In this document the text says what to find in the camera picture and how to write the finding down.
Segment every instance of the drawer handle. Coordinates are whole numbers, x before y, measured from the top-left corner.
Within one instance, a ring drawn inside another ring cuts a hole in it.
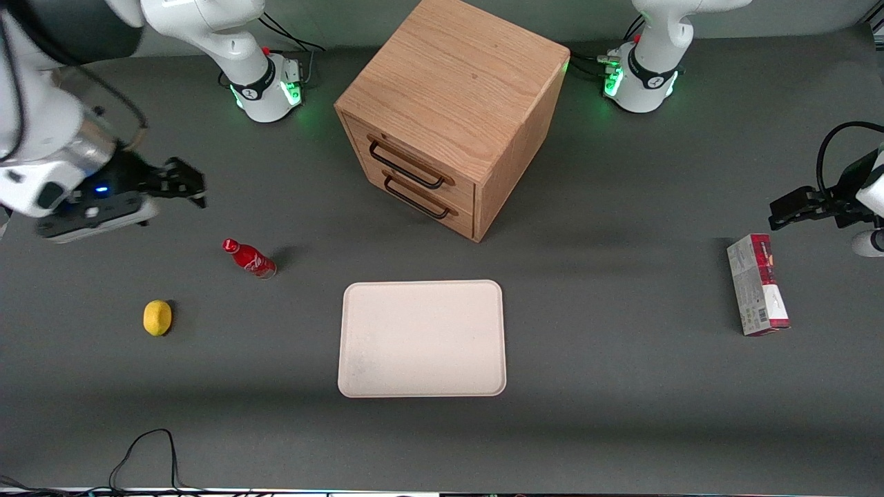
[[[389,161],[389,160],[387,160],[386,158],[379,156],[379,155],[377,154],[377,152],[375,152],[375,149],[377,149],[377,146],[378,146],[379,144],[380,144],[380,143],[378,143],[377,140],[372,140],[372,141],[371,141],[371,146],[369,147],[369,154],[371,154],[371,156],[374,157],[375,160],[377,160],[377,161],[380,162],[381,164],[386,165],[387,167],[392,168],[394,171],[401,173],[401,174],[404,175],[406,178],[408,178],[408,179],[414,181],[414,182],[417,183],[418,185],[420,185],[420,186],[422,186],[422,187],[424,187],[424,188],[427,188],[427,189],[429,189],[429,190],[435,190],[436,188],[441,187],[443,183],[445,183],[445,178],[439,178],[435,183],[430,183],[429,181],[424,180],[423,178],[421,178],[421,177],[419,177],[419,176],[415,176],[413,173],[408,172],[408,171],[402,169],[402,168],[399,167],[398,165],[394,164],[392,161]]]
[[[411,200],[410,198],[404,196],[402,193],[397,192],[396,190],[390,188],[391,181],[392,181],[392,176],[387,176],[386,180],[384,180],[384,190],[390,192],[391,194],[393,194],[394,196],[396,196],[397,198],[402,200],[404,203],[407,203],[408,205],[414,207],[415,209],[423,212],[427,216],[430,216],[433,219],[444,219],[445,216],[447,216],[448,213],[451,212],[447,207],[445,207],[445,210],[443,210],[442,212],[433,212],[432,210],[429,210],[426,207],[423,207],[420,203],[417,203],[417,202]]]

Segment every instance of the cardboard box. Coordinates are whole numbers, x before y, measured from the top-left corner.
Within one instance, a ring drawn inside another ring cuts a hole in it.
[[[757,337],[790,327],[774,279],[774,255],[769,234],[750,234],[728,247],[743,334]]]

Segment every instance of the drawer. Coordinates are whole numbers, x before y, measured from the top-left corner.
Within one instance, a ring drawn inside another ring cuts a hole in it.
[[[473,237],[471,213],[464,212],[445,199],[427,194],[425,190],[419,190],[418,187],[410,185],[407,178],[390,171],[387,167],[370,167],[365,171],[365,175],[372,185],[407,203],[415,210],[436,219],[467,238]]]
[[[476,189],[472,181],[427,165],[427,161],[396,147],[387,135],[352,116],[346,116],[346,123],[366,174],[373,169],[372,166],[383,167],[396,172],[396,182],[441,199],[456,207],[459,213],[473,214]]]

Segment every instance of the white tray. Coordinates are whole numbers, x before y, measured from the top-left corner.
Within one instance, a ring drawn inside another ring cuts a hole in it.
[[[344,292],[338,389],[347,397],[497,395],[506,362],[494,281],[354,283]]]

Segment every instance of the black cable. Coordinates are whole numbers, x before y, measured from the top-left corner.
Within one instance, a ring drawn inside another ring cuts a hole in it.
[[[291,41],[293,41],[293,42],[295,42],[295,43],[298,43],[298,45],[301,46],[301,50],[304,50],[305,52],[306,52],[306,51],[309,51],[309,49],[307,48],[307,45],[305,45],[303,42],[301,42],[301,41],[299,41],[299,40],[296,40],[296,39],[294,38],[294,36],[291,36],[287,31],[286,31],[286,32],[279,31],[279,30],[276,29],[275,27],[273,27],[273,26],[267,24],[267,21],[265,21],[264,19],[259,19],[258,22],[260,22],[261,24],[263,24],[264,27],[266,27],[267,29],[270,29],[270,31],[272,31],[273,33],[276,33],[276,34],[282,36],[283,38],[287,38],[288,40],[291,40]]]
[[[838,132],[843,129],[847,129],[849,127],[864,127],[865,129],[871,129],[873,131],[877,131],[878,133],[884,133],[884,126],[878,125],[875,123],[870,123],[867,121],[850,121],[846,123],[842,123],[838,126],[835,126],[832,131],[830,131],[826,138],[823,139],[822,144],[819,145],[819,154],[817,154],[817,188],[819,188],[820,193],[822,193],[823,198],[826,199],[827,207],[830,210],[834,209],[832,194],[826,190],[826,182],[823,180],[823,160],[826,157],[826,148],[828,148],[828,144]]]
[[[572,67],[575,68],[577,71],[580,71],[581,73],[584,73],[584,74],[589,74],[590,76],[592,76],[594,78],[605,78],[604,74],[594,73],[593,71],[590,71],[589,69],[587,69],[585,67],[581,67],[580,65],[575,64],[573,60],[571,61],[570,64],[568,64],[568,69],[570,69]]]
[[[150,430],[149,432],[142,433],[135,440],[133,440],[132,444],[129,445],[129,448],[126,450],[126,455],[123,456],[123,459],[120,460],[117,466],[115,466],[114,469],[110,471],[110,475],[108,475],[108,487],[110,487],[110,489],[116,492],[123,490],[122,488],[117,486],[117,475],[119,474],[119,471],[122,470],[123,466],[126,465],[126,462],[129,461],[129,457],[132,455],[132,451],[133,449],[135,449],[135,446],[138,444],[138,442],[144,437],[157,432],[163,432],[166,434],[166,437],[169,438],[169,449],[171,450],[171,487],[181,494],[191,494],[185,490],[182,490],[182,486],[196,488],[185,485],[184,482],[181,481],[178,469],[178,452],[175,450],[175,440],[172,438],[171,432],[169,430],[166,430],[165,428],[156,428],[154,430]]]
[[[129,143],[124,145],[124,149],[131,150],[131,149],[134,149],[135,147],[137,147],[138,144],[141,142],[141,139],[144,138],[144,134],[147,132],[147,130],[149,128],[148,117],[144,114],[144,112],[142,112],[141,109],[139,109],[138,106],[135,105],[135,103],[129,99],[129,97],[123,95],[123,92],[114,88],[110,83],[101,79],[100,77],[98,77],[97,74],[88,70],[86,67],[83,67],[80,64],[79,60],[77,60],[71,54],[69,54],[67,51],[65,51],[64,49],[59,47],[54,41],[52,41],[51,39],[44,36],[39,30],[37,30],[37,29],[27,30],[27,35],[34,41],[34,43],[36,43],[36,45],[38,47],[41,47],[41,49],[44,49],[44,51],[49,50],[50,52],[52,52],[49,54],[50,57],[56,59],[58,62],[61,62],[62,64],[75,67],[78,71],[83,73],[83,75],[86,76],[89,80],[91,80],[93,83],[95,83],[99,87],[104,88],[104,91],[113,95],[117,100],[119,100],[123,105],[125,105],[127,109],[129,109],[129,111],[135,116],[135,118],[138,119],[138,128],[139,129],[135,133],[135,136],[133,137],[133,139]]]
[[[0,475],[0,485],[11,486],[15,488],[20,488],[22,490],[27,490],[25,493],[21,493],[20,495],[27,495],[29,497],[37,497],[37,496],[47,496],[47,497],[83,497],[85,495],[89,495],[92,492],[101,490],[103,488],[107,488],[107,486],[94,486],[82,492],[68,492],[66,490],[62,490],[60,488],[34,488],[32,486],[27,486],[20,483],[18,480],[14,478],[7,477],[5,475]]]
[[[15,132],[15,142],[3,158],[0,158],[0,162],[5,162],[21,149],[22,143],[25,142],[27,124],[25,119],[25,98],[22,95],[21,81],[19,80],[19,68],[12,58],[12,47],[10,46],[9,36],[6,34],[6,23],[3,21],[3,14],[6,12],[6,2],[2,2],[0,5],[2,5],[2,8],[0,8],[0,35],[3,37],[4,58],[6,59],[6,65],[9,67],[9,74],[12,77],[12,88],[15,90],[16,109],[19,114],[19,125]]]
[[[884,9],[884,5],[880,5],[877,9],[875,9],[874,12],[872,12],[871,14],[866,16],[865,21],[863,21],[863,22],[871,21],[873,17],[877,16],[881,12],[881,9]]]
[[[279,30],[277,31],[276,29],[273,29],[273,27],[271,27],[270,25],[268,25],[267,23],[265,23],[265,22],[263,21],[263,19],[259,19],[259,20],[261,20],[261,24],[264,24],[266,27],[268,27],[269,29],[272,29],[272,30],[273,30],[274,32],[276,32],[277,34],[281,34],[281,35],[285,36],[286,38],[292,40],[293,42],[298,43],[298,44],[301,45],[301,47],[302,47],[303,49],[305,49],[306,51],[309,51],[309,50],[308,50],[307,47],[305,47],[304,45],[309,45],[309,46],[311,46],[311,47],[316,47],[316,48],[319,49],[320,51],[325,51],[325,47],[322,47],[322,46],[317,45],[317,44],[315,44],[315,43],[311,43],[311,42],[304,41],[304,40],[302,40],[302,39],[300,39],[300,38],[298,38],[298,37],[292,35],[291,33],[289,33],[287,29],[285,29],[284,27],[282,27],[282,25],[279,24],[279,23],[278,23],[278,22],[277,22],[277,21],[276,21],[276,20],[275,20],[270,14],[268,14],[267,12],[265,12],[264,15],[267,17],[267,19],[268,19],[270,22],[272,22],[274,25],[276,25],[276,27],[277,27]]]
[[[594,64],[598,63],[598,60],[595,57],[590,57],[588,55],[580,54],[580,53],[577,53],[573,50],[571,50],[571,57],[578,58],[580,60],[585,60],[586,62],[592,62]]]
[[[626,30],[626,34],[623,36],[623,40],[626,41],[629,39],[635,31],[638,31],[639,28],[644,24],[644,16],[642,14],[638,14],[635,20],[632,21],[632,24],[629,25],[629,28]]]

